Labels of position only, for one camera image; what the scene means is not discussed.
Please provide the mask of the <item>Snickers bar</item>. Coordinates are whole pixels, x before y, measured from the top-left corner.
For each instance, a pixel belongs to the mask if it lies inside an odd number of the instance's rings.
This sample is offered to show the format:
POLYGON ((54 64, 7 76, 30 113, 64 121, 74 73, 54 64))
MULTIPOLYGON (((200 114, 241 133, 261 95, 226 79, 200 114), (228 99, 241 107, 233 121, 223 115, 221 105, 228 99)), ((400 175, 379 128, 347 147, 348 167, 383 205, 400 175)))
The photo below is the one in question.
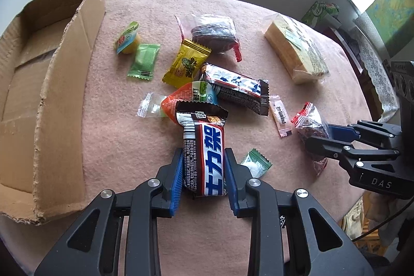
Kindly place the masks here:
POLYGON ((197 198, 223 196, 228 111, 207 102, 179 101, 175 117, 183 128, 184 186, 197 198))
POLYGON ((201 67, 200 80, 211 84, 219 99, 248 108, 260 116, 269 113, 267 80, 253 79, 209 63, 201 67))

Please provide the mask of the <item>large dark dates bag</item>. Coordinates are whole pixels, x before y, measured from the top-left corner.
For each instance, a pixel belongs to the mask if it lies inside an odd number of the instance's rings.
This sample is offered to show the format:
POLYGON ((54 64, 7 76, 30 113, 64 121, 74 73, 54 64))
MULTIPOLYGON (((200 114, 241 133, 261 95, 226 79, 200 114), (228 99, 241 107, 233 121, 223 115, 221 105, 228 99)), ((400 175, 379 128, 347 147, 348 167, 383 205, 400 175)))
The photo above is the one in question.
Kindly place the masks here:
POLYGON ((188 39, 204 46, 215 54, 234 51, 237 62, 243 57, 236 33, 234 20, 224 15, 185 15, 175 16, 182 40, 188 39))

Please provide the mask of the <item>green white candy packet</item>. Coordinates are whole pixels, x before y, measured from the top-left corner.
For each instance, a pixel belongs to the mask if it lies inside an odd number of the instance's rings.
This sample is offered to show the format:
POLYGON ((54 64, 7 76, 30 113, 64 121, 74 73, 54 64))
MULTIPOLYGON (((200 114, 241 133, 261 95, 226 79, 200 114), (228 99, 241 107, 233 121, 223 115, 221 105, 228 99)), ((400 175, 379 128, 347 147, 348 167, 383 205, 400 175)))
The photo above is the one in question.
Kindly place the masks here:
POLYGON ((247 167, 252 178, 261 178, 271 167, 272 163, 256 148, 250 150, 240 165, 247 167))

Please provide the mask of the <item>yellow candy packet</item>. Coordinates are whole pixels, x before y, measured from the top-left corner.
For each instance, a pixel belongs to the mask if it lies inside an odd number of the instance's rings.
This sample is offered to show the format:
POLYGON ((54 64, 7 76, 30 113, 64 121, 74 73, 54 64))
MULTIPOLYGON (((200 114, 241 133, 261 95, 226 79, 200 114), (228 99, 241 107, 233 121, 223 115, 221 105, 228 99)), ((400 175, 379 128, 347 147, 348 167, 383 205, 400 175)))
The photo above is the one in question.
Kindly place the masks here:
POLYGON ((189 39, 184 39, 174 62, 164 74, 162 81, 175 88, 192 82, 210 54, 211 49, 189 39))

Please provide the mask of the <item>green tissue box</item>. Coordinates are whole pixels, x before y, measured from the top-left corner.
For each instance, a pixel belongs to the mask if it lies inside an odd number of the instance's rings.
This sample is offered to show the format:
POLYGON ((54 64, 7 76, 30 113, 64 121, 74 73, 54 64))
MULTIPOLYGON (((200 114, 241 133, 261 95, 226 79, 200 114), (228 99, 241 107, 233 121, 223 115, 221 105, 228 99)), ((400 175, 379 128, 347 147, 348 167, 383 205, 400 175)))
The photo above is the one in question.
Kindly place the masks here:
POLYGON ((340 8, 335 3, 315 1, 300 21, 309 27, 315 28, 326 15, 337 18, 339 12, 340 8))

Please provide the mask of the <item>pink table cloth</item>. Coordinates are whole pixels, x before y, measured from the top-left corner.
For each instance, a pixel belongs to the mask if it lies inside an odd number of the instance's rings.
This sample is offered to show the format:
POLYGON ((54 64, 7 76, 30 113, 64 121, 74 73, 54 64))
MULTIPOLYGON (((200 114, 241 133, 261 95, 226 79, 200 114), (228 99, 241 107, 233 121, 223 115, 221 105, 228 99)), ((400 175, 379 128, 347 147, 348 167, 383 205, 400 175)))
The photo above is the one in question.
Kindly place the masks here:
MULTIPOLYGON (((88 73, 84 130, 84 168, 88 192, 103 188, 126 191, 155 175, 182 143, 182 128, 167 118, 140 118, 135 112, 148 92, 164 93, 161 82, 175 57, 178 26, 169 9, 179 6, 219 5, 232 11, 241 36, 243 59, 231 53, 210 56, 200 74, 218 92, 253 90, 253 81, 267 81, 267 90, 279 95, 294 116, 311 102, 329 123, 346 125, 369 117, 352 67, 336 42, 277 16, 271 32, 283 47, 297 54, 299 65, 288 72, 261 30, 265 12, 257 7, 219 0, 109 0, 109 14, 93 53, 88 73), (118 23, 116 10, 125 4, 150 20, 150 33, 161 42, 157 76, 150 83, 129 81, 123 64, 109 54, 109 37, 118 23)), ((335 160, 315 169, 300 132, 280 137, 272 116, 226 103, 225 144, 242 159, 256 148, 272 163, 264 180, 274 188, 306 188, 334 219, 341 218, 361 197, 335 160)), ((172 219, 159 222, 161 269, 164 275, 245 275, 250 244, 250 222, 237 219, 225 196, 184 197, 172 219)))

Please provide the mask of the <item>small white red sachet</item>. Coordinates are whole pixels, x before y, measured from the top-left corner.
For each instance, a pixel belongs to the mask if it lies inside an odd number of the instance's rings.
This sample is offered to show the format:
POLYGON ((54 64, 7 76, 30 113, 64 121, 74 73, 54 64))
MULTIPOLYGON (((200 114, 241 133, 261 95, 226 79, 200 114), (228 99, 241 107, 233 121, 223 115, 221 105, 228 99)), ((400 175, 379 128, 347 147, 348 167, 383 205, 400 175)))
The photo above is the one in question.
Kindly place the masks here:
POLYGON ((281 138, 290 136, 293 131, 293 124, 279 95, 271 95, 269 97, 269 107, 272 111, 279 136, 281 138))

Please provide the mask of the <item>yellow green jelly cup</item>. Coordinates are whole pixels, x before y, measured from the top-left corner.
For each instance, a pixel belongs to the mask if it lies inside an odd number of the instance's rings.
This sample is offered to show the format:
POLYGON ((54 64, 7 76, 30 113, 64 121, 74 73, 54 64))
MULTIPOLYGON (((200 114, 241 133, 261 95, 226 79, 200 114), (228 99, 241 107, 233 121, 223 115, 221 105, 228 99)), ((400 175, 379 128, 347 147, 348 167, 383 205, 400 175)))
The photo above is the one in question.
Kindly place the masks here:
POLYGON ((139 23, 131 22, 114 43, 114 49, 117 55, 119 54, 133 54, 137 51, 140 45, 140 35, 138 34, 139 23))

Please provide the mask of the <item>brown cardboard box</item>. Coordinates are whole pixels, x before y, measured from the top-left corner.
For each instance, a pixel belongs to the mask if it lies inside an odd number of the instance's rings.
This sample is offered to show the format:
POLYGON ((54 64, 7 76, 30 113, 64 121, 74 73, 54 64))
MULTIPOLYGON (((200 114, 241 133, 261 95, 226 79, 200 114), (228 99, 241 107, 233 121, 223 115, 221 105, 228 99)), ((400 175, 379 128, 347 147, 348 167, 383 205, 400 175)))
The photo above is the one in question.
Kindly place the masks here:
POLYGON ((1 214, 39 225, 85 198, 82 114, 105 0, 32 0, 1 35, 1 214))

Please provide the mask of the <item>green landscape poster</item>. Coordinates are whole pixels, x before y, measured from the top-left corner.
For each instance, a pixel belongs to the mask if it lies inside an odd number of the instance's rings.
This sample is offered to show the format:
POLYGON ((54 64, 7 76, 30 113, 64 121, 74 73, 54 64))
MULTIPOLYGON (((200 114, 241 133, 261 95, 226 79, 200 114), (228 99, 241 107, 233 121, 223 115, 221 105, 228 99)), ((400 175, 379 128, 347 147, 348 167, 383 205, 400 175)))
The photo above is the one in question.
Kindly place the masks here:
POLYGON ((366 13, 391 57, 413 38, 413 0, 375 0, 366 13))

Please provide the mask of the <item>packaged sliced bread cake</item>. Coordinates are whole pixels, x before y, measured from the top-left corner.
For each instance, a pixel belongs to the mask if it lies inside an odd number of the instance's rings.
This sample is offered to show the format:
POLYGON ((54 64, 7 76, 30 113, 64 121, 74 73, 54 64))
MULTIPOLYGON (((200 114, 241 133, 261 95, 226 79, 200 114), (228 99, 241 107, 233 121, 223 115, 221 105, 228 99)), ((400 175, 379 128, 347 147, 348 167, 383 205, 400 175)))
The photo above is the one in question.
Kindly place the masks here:
POLYGON ((262 21, 262 33, 296 85, 330 75, 325 58, 315 45, 312 29, 289 16, 275 13, 262 21))

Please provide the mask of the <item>white lace cloth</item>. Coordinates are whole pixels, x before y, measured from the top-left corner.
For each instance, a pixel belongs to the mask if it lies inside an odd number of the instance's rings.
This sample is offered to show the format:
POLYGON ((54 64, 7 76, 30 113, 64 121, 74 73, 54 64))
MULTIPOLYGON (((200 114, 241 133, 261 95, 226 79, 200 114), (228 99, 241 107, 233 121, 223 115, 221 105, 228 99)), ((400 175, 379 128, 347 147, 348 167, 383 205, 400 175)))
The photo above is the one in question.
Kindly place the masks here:
POLYGON ((359 15, 354 20, 354 24, 351 36, 358 42, 361 61, 368 72, 382 109, 378 122, 389 122, 398 112, 399 103, 380 58, 382 55, 378 53, 386 51, 385 44, 366 12, 359 15))

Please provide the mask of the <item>small red dates bag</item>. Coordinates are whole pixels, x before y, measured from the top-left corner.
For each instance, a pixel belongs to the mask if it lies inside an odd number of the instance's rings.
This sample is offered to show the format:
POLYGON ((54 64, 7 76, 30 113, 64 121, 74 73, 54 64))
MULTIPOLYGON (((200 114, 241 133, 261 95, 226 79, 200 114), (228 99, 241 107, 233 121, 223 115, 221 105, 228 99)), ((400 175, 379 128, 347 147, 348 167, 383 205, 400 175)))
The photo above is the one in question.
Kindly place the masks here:
MULTIPOLYGON (((317 107, 311 102, 305 103, 304 107, 291 119, 291 123, 294 125, 296 132, 299 133, 299 137, 304 144, 312 136, 330 137, 327 122, 321 116, 317 107)), ((328 159, 321 155, 313 154, 310 150, 307 150, 307 154, 312 160, 316 175, 319 176, 325 169, 328 159)))

